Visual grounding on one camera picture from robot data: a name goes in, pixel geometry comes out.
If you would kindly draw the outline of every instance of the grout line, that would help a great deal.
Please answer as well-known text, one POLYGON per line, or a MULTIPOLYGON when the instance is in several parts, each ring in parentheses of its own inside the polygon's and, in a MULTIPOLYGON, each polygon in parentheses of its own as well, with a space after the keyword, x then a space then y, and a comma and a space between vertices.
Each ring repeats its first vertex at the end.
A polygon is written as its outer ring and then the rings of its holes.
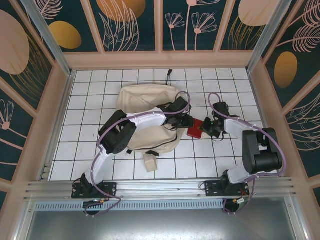
MULTIPOLYGON (((86 108, 87 105, 87 100, 88 100, 88 96, 85 99, 85 105, 84 108, 86 108)), ((76 149, 75 149, 75 155, 74 155, 74 160, 73 160, 73 166, 72 166, 72 171, 71 171, 71 177, 70 180, 72 179, 72 175, 74 174, 74 168, 75 168, 75 163, 76 163, 76 157, 77 157, 77 151, 78 151, 78 146, 79 146, 79 140, 80 140, 80 135, 81 135, 81 130, 82 130, 82 123, 84 121, 84 117, 85 117, 85 110, 83 111, 83 115, 82 115, 82 120, 81 120, 81 127, 80 127, 80 132, 79 132, 79 137, 78 137, 78 143, 76 145, 76 149)))
MULTIPOLYGON (((184 69, 185 74, 185 82, 186 82, 186 92, 188 93, 188 80, 187 80, 187 71, 184 69)), ((195 167, 195 176, 198 178, 198 171, 197 171, 197 163, 196 163, 196 151, 195 151, 195 142, 194 138, 192 138, 192 146, 193 146, 193 156, 194 156, 194 167, 195 167)))

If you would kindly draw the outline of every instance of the white tiled floor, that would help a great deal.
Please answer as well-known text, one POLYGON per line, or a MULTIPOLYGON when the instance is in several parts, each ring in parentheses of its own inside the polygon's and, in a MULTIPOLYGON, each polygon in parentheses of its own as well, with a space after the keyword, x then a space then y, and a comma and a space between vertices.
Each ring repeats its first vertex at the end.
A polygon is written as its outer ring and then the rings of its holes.
MULTIPOLYGON (((90 166, 98 131, 112 116, 120 89, 129 85, 165 85, 168 69, 78 71, 66 111, 49 180, 75 180, 90 166)), ((208 95, 217 92, 229 105, 231 115, 262 127, 251 85, 244 68, 174 69, 169 83, 191 95, 191 115, 211 116, 208 95)), ((229 134, 221 142, 187 136, 172 152, 157 158, 156 172, 147 172, 139 152, 116 156, 105 180, 181 179, 218 177, 242 162, 242 144, 229 134)))

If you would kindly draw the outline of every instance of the black cable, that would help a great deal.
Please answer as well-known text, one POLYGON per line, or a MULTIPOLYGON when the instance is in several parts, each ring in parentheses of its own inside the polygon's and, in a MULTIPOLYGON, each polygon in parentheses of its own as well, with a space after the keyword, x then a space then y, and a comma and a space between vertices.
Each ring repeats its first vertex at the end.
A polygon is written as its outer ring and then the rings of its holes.
POLYGON ((165 85, 166 86, 168 86, 168 80, 169 80, 169 76, 170 76, 170 74, 172 73, 172 69, 169 69, 169 71, 168 71, 168 73, 166 74, 167 75, 167 77, 166 77, 166 83, 165 83, 165 85))
POLYGON ((214 142, 222 142, 224 139, 225 139, 225 135, 224 135, 224 134, 222 134, 222 138, 220 139, 220 141, 214 140, 214 138, 212 137, 212 140, 213 140, 214 142))

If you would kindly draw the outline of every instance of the red object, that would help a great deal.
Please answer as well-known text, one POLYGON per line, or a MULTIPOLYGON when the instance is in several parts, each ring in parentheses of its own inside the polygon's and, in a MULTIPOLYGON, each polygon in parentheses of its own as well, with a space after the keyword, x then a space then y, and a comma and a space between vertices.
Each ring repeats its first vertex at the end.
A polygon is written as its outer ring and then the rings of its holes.
POLYGON ((194 127, 188 128, 187 135, 189 137, 193 137, 193 138, 196 138, 196 139, 201 139, 202 131, 200 131, 199 128, 201 127, 202 123, 203 123, 202 121, 194 118, 194 127))

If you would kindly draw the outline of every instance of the beige bag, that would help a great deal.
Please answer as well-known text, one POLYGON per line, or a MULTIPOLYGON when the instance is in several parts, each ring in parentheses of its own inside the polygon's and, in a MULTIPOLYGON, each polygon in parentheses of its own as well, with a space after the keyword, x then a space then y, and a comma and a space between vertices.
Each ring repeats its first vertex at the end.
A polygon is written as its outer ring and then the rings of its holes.
MULTIPOLYGON (((173 86, 145 84, 123 87, 116 101, 116 109, 126 114, 145 112, 158 105, 173 103, 179 90, 173 86)), ((128 149, 143 153, 148 172, 157 170, 156 157, 149 151, 165 154, 173 151, 185 131, 184 128, 171 129, 171 125, 153 126, 134 133, 128 149)))

